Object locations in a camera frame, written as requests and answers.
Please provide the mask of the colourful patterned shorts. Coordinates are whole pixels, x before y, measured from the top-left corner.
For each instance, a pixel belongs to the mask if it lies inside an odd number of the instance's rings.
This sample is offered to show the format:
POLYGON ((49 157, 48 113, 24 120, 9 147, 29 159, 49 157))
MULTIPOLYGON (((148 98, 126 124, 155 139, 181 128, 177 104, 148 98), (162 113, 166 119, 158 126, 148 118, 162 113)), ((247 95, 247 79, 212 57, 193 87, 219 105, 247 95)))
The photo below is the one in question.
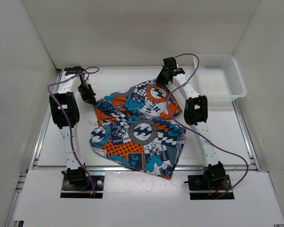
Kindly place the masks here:
POLYGON ((126 168, 171 179, 186 130, 171 122, 182 113, 177 100, 156 79, 111 93, 94 106, 98 127, 92 149, 126 168))

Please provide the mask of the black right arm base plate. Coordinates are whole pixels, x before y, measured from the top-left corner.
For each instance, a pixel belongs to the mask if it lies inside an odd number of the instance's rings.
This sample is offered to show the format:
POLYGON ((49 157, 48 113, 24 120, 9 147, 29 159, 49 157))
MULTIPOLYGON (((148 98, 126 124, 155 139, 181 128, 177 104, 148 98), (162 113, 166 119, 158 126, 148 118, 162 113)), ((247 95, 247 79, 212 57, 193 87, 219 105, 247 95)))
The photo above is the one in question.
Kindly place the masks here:
POLYGON ((225 191, 232 187, 229 175, 223 180, 206 184, 202 175, 188 175, 188 180, 184 184, 188 184, 190 200, 216 200, 225 191))

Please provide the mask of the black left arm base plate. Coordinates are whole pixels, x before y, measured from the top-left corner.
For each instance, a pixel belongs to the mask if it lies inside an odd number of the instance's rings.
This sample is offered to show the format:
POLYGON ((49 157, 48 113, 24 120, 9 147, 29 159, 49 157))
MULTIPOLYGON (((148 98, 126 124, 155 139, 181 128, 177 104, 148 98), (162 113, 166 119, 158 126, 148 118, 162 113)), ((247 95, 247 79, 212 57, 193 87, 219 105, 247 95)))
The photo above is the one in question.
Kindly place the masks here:
POLYGON ((72 199, 102 199, 105 173, 92 172, 91 178, 95 186, 95 193, 93 193, 92 184, 89 182, 89 179, 88 182, 83 185, 72 185, 65 176, 62 182, 60 197, 72 199))

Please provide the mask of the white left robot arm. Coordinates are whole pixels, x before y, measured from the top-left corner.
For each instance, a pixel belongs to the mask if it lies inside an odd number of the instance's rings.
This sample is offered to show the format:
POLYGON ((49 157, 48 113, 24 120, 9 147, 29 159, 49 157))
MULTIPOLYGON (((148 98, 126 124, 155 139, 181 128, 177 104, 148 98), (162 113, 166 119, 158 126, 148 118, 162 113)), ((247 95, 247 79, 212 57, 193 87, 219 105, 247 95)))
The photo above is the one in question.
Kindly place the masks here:
POLYGON ((89 188, 94 191, 94 181, 80 154, 77 135, 80 112, 75 98, 76 92, 79 92, 85 103, 91 105, 96 103, 95 93, 85 79, 86 74, 89 73, 85 70, 68 71, 63 80, 48 85, 47 91, 52 120, 59 128, 66 152, 67 169, 62 174, 69 184, 81 190, 89 188))

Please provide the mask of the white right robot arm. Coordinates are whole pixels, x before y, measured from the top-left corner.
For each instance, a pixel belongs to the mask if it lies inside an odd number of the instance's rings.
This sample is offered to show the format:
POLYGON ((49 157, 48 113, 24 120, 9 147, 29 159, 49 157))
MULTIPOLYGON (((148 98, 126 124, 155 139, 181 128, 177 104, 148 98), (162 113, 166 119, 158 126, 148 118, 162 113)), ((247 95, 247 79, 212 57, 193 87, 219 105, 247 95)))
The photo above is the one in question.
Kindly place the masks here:
POLYGON ((196 135, 203 160, 203 179, 201 184, 214 189, 225 178, 225 169, 218 158, 208 133, 208 103, 206 96, 200 95, 187 81, 182 68, 169 69, 163 66, 157 76, 159 84, 171 82, 185 99, 184 120, 196 135))

